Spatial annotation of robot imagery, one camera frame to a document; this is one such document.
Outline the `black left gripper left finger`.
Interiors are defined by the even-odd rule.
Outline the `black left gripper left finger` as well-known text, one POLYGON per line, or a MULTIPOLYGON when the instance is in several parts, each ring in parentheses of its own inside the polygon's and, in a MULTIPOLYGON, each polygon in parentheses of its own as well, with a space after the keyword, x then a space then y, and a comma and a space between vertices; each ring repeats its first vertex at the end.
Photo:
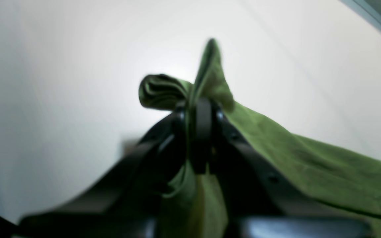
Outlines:
POLYGON ((161 197, 186 162, 186 109, 154 125, 130 153, 85 192, 24 217, 25 238, 157 238, 161 197))

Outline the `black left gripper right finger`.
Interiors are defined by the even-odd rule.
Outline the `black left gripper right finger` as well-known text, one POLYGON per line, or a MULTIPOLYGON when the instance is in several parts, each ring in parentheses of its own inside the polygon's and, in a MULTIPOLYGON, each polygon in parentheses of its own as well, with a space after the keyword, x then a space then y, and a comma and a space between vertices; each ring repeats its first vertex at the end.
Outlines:
POLYGON ((229 224, 224 238, 371 238, 368 223, 331 211, 292 185, 202 98, 193 109, 191 161, 217 176, 229 224))

